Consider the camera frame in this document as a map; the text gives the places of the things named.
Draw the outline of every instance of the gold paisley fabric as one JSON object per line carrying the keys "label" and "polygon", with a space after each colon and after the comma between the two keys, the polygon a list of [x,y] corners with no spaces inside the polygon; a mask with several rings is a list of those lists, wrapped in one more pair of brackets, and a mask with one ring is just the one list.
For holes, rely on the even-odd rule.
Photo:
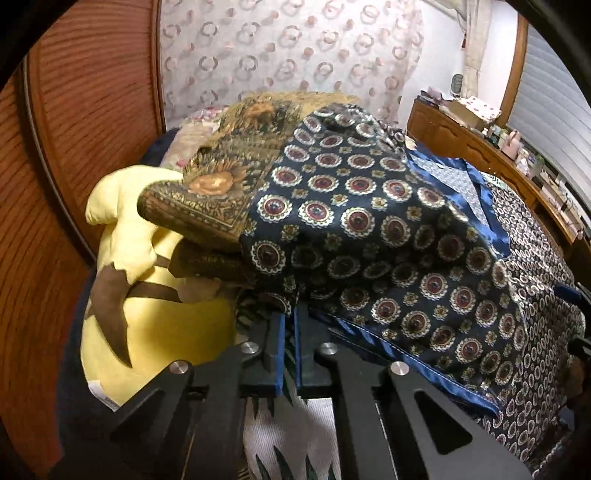
{"label": "gold paisley fabric", "polygon": [[232,105],[219,130],[189,161],[183,181],[158,182],[138,199],[146,220],[202,248],[238,252],[254,193],[296,126],[330,103],[356,103],[341,93],[263,93]]}

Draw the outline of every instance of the curtain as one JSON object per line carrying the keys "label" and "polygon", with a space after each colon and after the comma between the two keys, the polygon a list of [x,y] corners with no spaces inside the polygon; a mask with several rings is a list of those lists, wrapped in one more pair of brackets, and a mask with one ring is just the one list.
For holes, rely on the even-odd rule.
{"label": "curtain", "polygon": [[466,19],[466,0],[424,0],[428,4],[439,4],[449,10],[455,10],[460,18]]}
{"label": "curtain", "polygon": [[167,127],[265,90],[356,95],[396,123],[423,46],[418,0],[163,0]]}
{"label": "curtain", "polygon": [[491,27],[491,0],[466,0],[466,65],[462,97],[478,96],[478,77]]}

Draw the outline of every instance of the dark blue blanket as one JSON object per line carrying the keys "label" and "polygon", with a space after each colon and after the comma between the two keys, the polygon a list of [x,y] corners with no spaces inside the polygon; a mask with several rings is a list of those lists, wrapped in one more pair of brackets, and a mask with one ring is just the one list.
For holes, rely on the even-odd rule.
{"label": "dark blue blanket", "polygon": [[[178,128],[174,128],[160,136],[149,147],[139,163],[158,167],[177,131]],[[80,360],[82,323],[95,275],[96,270],[93,269],[76,304],[57,383],[57,418],[61,446],[64,451],[79,440],[96,438],[105,417],[112,414],[107,406],[90,393]]]}

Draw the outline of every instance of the wooden louvered door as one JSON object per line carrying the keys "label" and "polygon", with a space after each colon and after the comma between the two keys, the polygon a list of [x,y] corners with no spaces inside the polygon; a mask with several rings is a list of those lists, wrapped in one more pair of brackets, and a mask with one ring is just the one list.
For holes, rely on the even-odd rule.
{"label": "wooden louvered door", "polygon": [[86,201],[104,175],[137,163],[164,131],[158,0],[80,0],[31,49],[30,117],[55,194],[88,249]]}
{"label": "wooden louvered door", "polygon": [[39,478],[61,456],[60,360],[98,250],[87,197],[163,131],[157,13],[158,0],[80,0],[0,86],[0,449]]}
{"label": "wooden louvered door", "polygon": [[60,457],[56,383],[90,269],[63,226],[21,121],[21,81],[16,74],[0,91],[0,418],[24,462],[44,475]]}

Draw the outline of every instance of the window blind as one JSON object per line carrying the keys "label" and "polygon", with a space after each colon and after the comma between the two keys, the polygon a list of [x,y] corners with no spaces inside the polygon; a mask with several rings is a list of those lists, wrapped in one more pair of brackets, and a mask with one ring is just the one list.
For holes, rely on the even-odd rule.
{"label": "window blind", "polygon": [[507,125],[519,130],[591,209],[591,108],[558,55],[530,25]]}

